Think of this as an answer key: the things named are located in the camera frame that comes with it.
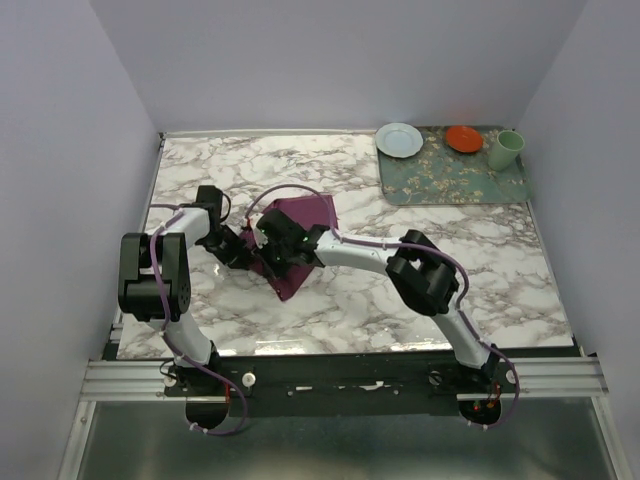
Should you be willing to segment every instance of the mint green mug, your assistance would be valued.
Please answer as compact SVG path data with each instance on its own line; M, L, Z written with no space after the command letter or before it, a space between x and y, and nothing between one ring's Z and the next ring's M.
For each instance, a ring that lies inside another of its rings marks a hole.
M504 170L516 159L524 148L524 138L513 130L503 130L489 152L489 167L493 170Z

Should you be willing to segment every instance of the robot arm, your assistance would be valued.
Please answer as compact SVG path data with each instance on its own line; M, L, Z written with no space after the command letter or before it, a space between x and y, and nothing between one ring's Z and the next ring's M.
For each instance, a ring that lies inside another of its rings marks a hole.
M282 264L308 264L351 267L388 276L409 308L433 319L461 365L482 369L487 364L489 351L474 338L454 308L459 288L455 268L440 258L409 248L378 246L397 244L398 238L350 235L349 243L345 243L326 227L316 225L304 231L278 210L261 216L254 234L263 236L262 257L271 262L273 271L283 272ZM437 249L415 230L409 230L401 240Z

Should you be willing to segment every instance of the light purple wall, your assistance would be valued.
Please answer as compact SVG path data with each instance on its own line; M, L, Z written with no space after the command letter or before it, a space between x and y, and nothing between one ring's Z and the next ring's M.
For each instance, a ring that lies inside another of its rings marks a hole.
M515 125L584 0L91 0L156 126Z
M0 6L0 478L55 478L158 136L87 0Z
M638 0L590 0L520 129L563 302L640 478L638 19Z

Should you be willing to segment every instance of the white marble surface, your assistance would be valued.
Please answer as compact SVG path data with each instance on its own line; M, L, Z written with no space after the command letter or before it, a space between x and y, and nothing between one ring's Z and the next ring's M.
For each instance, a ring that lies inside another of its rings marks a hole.
M331 193L343 233L384 237L422 230L468 269L466 310L498 346L572 344L527 206L389 205L380 191L372 136L170 139L153 201L193 201L198 185L215 184L233 199L227 224L238 231L251 199L291 182ZM282 190L263 205L302 194ZM147 227L168 215L151 211ZM264 279L228 270L202 248L189 251L189 262L191 310L223 355L450 348L434 323L407 308L380 275L316 269L282 303ZM169 356L147 325L129 316L124 322L118 358Z

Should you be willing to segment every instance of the red plate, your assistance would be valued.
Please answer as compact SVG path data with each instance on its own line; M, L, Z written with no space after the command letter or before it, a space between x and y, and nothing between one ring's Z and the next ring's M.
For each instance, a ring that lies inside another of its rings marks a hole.
M451 148L461 153L477 152L484 143L477 130L463 125L449 128L444 138Z

